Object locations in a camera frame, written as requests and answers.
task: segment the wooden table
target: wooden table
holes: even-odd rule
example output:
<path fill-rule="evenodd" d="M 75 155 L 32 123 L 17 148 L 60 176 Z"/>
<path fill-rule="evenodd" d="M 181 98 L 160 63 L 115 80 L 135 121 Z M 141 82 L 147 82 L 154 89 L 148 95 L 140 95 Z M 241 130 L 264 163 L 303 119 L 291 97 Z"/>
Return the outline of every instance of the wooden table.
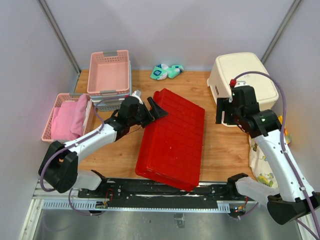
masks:
<path fill-rule="evenodd" d="M 76 93 L 86 93 L 88 70 L 83 70 L 76 86 Z M 150 78 L 149 70 L 132 71 L 133 90 L 142 92 L 141 98 L 146 103 L 147 97 L 153 97 L 155 91 L 167 88 L 174 93 L 205 109 L 204 140 L 201 160 L 201 181 L 227 181 L 238 173 L 253 177 L 249 167 L 248 137 L 237 127 L 226 127 L 216 122 L 216 104 L 210 88 L 207 87 L 207 71 L 185 71 L 174 79 L 156 81 Z M 110 117 L 112 112 L 100 112 L 103 119 Z M 94 118 L 92 130 L 101 122 Z M 140 178 L 135 174 L 136 162 L 144 130 L 123 137 L 112 144 L 106 145 L 89 155 L 81 162 L 82 170 L 96 170 L 106 177 Z"/>

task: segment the pink towel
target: pink towel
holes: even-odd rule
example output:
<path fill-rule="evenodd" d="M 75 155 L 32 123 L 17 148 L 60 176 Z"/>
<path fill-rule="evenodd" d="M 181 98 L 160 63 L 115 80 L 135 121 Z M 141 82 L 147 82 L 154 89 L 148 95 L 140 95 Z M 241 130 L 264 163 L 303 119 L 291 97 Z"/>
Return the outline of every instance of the pink towel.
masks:
<path fill-rule="evenodd" d="M 65 101 L 53 109 L 52 139 L 70 141 L 83 135 L 87 101 L 87 96 L 83 94 L 78 101 Z"/>

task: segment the gray wall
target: gray wall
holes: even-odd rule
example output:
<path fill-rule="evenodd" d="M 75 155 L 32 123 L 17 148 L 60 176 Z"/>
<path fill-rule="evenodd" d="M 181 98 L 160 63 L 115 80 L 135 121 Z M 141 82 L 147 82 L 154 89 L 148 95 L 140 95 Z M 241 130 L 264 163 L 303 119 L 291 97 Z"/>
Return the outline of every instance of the gray wall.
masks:
<path fill-rule="evenodd" d="M 210 71 L 219 55 L 262 57 L 292 0 L 47 0 L 80 67 L 127 48 L 134 69 Z"/>
<path fill-rule="evenodd" d="M 0 7 L 0 233 L 18 239 L 48 148 L 41 135 L 76 73 L 37 1 Z"/>
<path fill-rule="evenodd" d="M 284 88 L 290 149 L 303 174 L 320 191 L 320 1 L 304 1 L 265 67 Z M 282 113 L 282 103 L 275 108 Z"/>

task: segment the stacked baskets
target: stacked baskets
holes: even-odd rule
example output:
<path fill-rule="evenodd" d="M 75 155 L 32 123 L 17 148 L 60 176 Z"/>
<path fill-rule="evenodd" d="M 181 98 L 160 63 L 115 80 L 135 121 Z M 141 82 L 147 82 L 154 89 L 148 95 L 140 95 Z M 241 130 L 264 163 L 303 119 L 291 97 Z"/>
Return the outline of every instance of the stacked baskets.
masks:
<path fill-rule="evenodd" d="M 87 93 L 99 111 L 120 108 L 126 96 L 132 94 L 132 78 L 129 53 L 94 52 L 91 55 Z"/>

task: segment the red box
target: red box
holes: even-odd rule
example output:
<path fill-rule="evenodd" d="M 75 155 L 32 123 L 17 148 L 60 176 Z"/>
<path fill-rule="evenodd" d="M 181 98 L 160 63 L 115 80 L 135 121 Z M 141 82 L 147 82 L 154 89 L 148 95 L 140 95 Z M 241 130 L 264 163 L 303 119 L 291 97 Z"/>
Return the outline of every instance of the red box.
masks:
<path fill-rule="evenodd" d="M 168 115 L 145 128 L 135 173 L 190 192 L 199 184 L 205 110 L 166 88 L 153 99 Z"/>

